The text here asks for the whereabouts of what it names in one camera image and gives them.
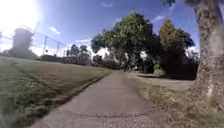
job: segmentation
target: bush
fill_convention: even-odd
[[[62,58],[57,57],[57,56],[52,56],[52,55],[42,55],[39,60],[41,61],[49,61],[49,62],[63,62]]]
[[[118,70],[120,69],[120,64],[112,60],[104,60],[101,67]]]

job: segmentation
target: grass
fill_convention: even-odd
[[[108,70],[0,57],[0,127],[24,127],[68,101]]]
[[[166,122],[173,128],[223,128],[224,112],[195,99],[187,91],[170,90],[128,75],[128,81],[157,108],[168,113]]]

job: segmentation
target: green leaves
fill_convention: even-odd
[[[144,15],[131,13],[117,22],[111,30],[103,30],[91,41],[95,53],[100,48],[113,49],[116,58],[124,59],[125,53],[132,56],[145,50],[146,44],[152,41],[153,25]]]
[[[160,28],[159,37],[165,51],[170,48],[187,49],[188,47],[194,46],[190,34],[182,29],[175,28],[170,20],[166,20]]]

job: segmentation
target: sunlight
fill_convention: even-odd
[[[12,33],[20,26],[35,29],[39,11],[35,0],[0,0],[0,31]]]

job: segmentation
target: paved path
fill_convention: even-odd
[[[161,117],[116,72],[53,110],[31,128],[163,128]]]

